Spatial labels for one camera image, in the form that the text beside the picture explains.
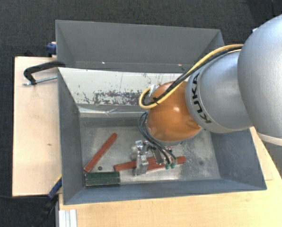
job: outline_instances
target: wooden table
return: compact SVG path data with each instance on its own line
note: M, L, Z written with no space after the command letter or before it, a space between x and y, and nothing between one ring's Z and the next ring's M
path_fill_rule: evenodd
M57 81L22 86L25 68L51 60L15 59L13 196L47 194L61 172ZM282 179L256 131L251 132L265 191L80 205L63 205L60 194L59 208L76 209L79 227L282 227Z

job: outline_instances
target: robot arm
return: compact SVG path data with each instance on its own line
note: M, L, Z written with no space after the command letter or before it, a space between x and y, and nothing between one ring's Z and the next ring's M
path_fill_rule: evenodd
M243 47L229 48L185 74L187 84L162 85L151 104L144 104L148 90L142 94L140 106L149 109L148 133L159 144L175 145L195 135L198 126L215 133L254 126L281 174L282 15L261 25ZM171 136L170 127L181 138Z

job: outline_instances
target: green block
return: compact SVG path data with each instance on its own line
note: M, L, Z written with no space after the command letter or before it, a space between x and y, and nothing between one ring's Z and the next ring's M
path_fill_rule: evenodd
M119 172L94 172L86 173L84 175L85 186L107 186L107 185L119 185L120 174Z

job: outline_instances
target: blue object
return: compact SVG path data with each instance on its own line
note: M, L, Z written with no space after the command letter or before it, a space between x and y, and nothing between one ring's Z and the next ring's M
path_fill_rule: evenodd
M51 191L48 193L48 198L49 199L53 199L53 197L56 195L56 193L58 192L58 190L61 188L62 186L62 178L60 177L59 180L56 182L56 184L54 185L54 187L51 189Z
M49 54L56 55L56 54L57 54L57 45L55 45L55 44L53 44L53 43L49 43L49 44L46 46L46 51L47 51Z

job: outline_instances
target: gray carpet floor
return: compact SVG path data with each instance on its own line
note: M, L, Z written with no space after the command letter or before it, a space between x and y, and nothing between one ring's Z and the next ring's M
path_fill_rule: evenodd
M47 56L56 19L217 28L230 44L281 13L282 0L0 0L0 227L31 226L45 204L44 197L11 198L12 63L26 51ZM53 226L53 216L44 226Z

